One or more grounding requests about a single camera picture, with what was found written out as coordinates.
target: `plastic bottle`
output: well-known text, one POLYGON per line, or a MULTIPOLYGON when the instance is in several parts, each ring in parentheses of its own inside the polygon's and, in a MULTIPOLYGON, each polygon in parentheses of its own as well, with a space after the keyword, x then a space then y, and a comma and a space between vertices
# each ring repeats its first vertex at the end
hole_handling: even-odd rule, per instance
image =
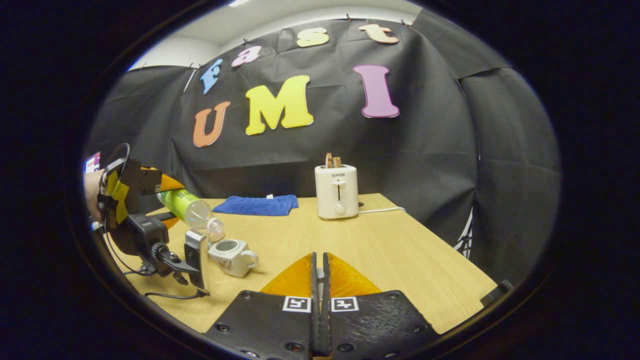
POLYGON ((225 236, 222 221, 213 216, 209 205, 187 190, 169 190, 157 193, 156 196, 190 229, 207 231, 211 242, 221 240, 225 236))

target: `ceiling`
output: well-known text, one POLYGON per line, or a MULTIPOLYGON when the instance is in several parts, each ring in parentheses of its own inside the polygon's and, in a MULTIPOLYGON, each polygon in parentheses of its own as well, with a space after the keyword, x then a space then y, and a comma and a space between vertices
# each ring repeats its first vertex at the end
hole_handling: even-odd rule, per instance
POLYGON ((222 6, 171 36, 223 45, 247 31, 283 17, 336 6, 366 6, 414 14, 418 14, 421 9, 419 5, 405 0, 249 0, 235 8, 222 6))

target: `white toaster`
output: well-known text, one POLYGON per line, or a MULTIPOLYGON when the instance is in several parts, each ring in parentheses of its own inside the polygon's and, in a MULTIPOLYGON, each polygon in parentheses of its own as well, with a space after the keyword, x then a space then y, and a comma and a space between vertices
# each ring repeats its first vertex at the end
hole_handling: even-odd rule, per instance
POLYGON ((318 216, 325 219, 354 217, 358 214, 356 168, 340 164, 340 161, 337 167, 329 164, 330 160, 325 165, 316 167, 318 216))

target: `white wall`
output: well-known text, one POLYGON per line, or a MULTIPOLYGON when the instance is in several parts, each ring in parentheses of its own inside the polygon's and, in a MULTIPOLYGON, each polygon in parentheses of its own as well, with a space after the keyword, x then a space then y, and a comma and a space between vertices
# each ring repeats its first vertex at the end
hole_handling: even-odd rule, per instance
POLYGON ((177 65, 197 68, 215 58, 220 46, 192 38, 169 37, 147 51, 129 70, 156 65, 177 65))
POLYGON ((243 39, 245 38, 251 40, 273 31, 278 31, 280 29, 288 28, 289 26, 293 25, 304 24, 306 22, 329 19, 345 19, 346 14, 349 14, 349 17, 351 17, 352 19, 378 19, 394 22, 400 22, 400 20, 402 19, 406 23, 411 24, 415 20, 415 18, 418 17, 420 10, 418 10, 416 13, 404 13, 394 10, 369 8, 364 6, 339 6, 335 8, 326 8, 298 13, 296 15, 291 15, 274 22, 270 22, 269 24, 251 30, 243 34, 242 36, 231 40, 230 42, 220 47, 219 54, 222 54, 238 45, 241 45, 242 43, 244 43, 243 39))

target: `knob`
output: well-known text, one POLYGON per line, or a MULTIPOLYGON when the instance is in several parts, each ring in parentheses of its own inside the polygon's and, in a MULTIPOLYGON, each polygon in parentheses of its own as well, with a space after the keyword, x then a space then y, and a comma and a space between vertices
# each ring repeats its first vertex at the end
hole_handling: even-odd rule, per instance
POLYGON ((346 208, 342 204, 337 204, 333 210, 336 214, 342 215, 346 211, 346 208))

